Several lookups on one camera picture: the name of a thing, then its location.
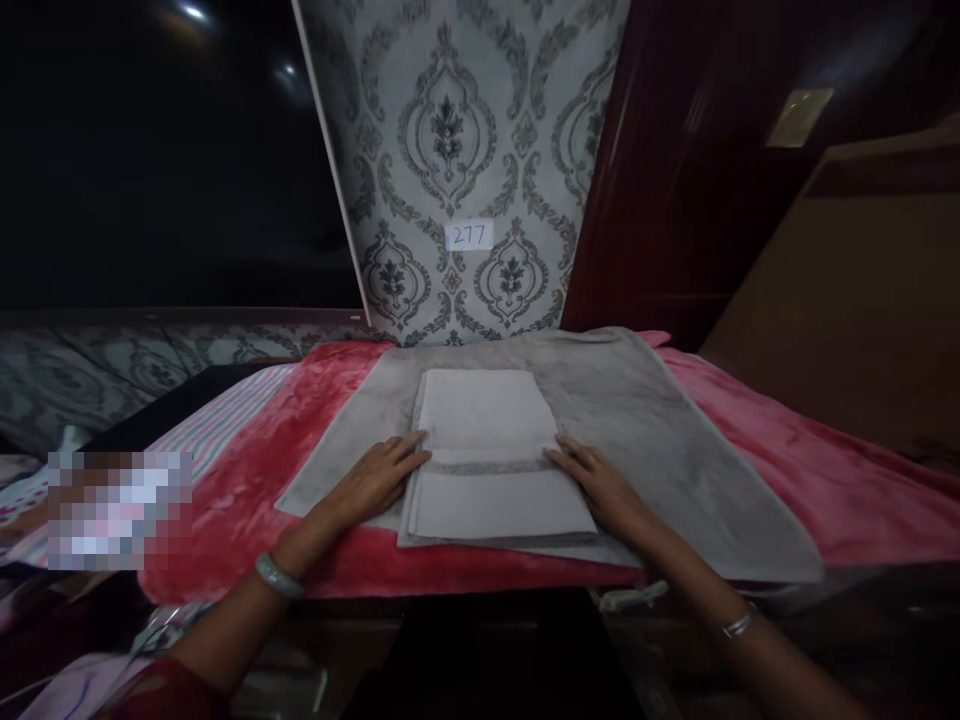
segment light switch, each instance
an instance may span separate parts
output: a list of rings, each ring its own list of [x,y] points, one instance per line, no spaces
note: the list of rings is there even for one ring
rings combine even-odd
[[[790,93],[767,147],[803,147],[832,97],[833,88],[804,88]]]

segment number label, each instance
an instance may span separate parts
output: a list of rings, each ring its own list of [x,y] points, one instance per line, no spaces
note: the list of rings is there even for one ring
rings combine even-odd
[[[495,242],[492,218],[457,220],[444,226],[447,251],[490,250]]]

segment bracelet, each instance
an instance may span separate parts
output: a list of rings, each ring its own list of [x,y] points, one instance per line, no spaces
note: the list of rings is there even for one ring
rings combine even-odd
[[[288,600],[299,600],[303,597],[303,585],[278,568],[267,553],[257,558],[256,568],[263,581]]]
[[[727,625],[725,628],[723,628],[723,634],[731,640],[735,637],[743,635],[747,629],[753,625],[753,614],[757,611],[757,606],[753,603],[749,603],[749,605],[750,607],[747,609],[746,615],[732,625]]]

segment towel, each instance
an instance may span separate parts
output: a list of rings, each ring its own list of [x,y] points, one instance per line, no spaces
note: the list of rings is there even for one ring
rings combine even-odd
[[[804,527],[673,381],[657,354],[624,328],[388,351],[330,424],[277,509],[305,515],[370,445],[410,432],[421,377],[434,368],[531,372],[561,432],[602,450],[651,509],[721,575],[760,582],[822,577],[820,556]],[[400,521],[396,503],[371,524],[398,531]],[[541,551],[639,564],[609,535],[598,536],[596,545]]]
[[[410,477],[397,544],[594,542],[576,483],[543,457],[557,424],[524,370],[428,370],[414,427],[433,457]]]

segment pink blanket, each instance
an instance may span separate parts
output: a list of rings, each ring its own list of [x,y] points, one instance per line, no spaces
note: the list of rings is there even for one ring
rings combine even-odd
[[[666,333],[642,333],[658,347]],[[322,345],[231,441],[193,494],[188,555],[156,556],[140,583],[156,603],[216,600],[297,522],[273,508],[336,413],[392,346]],[[699,358],[660,357],[804,523],[827,567],[960,560],[960,480],[802,417]],[[626,568],[506,550],[398,550],[353,530],[318,567],[313,597],[420,595],[630,583]]]

